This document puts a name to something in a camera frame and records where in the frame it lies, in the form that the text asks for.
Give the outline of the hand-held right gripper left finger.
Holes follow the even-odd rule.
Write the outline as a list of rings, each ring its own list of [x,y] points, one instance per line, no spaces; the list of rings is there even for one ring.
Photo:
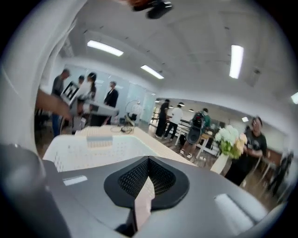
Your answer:
[[[104,190],[112,173],[144,157],[115,164],[59,172],[54,162],[43,160],[47,185],[72,238],[123,238],[117,231],[126,224],[130,209],[114,204]]]

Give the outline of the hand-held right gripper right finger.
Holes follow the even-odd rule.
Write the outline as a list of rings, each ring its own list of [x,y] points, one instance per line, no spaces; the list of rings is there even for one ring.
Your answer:
[[[259,223],[268,210],[250,193],[208,169],[160,158],[184,172],[187,195],[175,207],[154,211],[141,238],[233,238]]]

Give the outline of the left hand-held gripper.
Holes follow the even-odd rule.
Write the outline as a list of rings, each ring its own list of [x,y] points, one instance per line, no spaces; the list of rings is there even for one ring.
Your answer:
[[[117,108],[90,100],[91,83],[83,82],[78,85],[71,81],[61,93],[62,100],[69,106],[73,116],[91,113],[100,116],[114,117],[119,114]]]

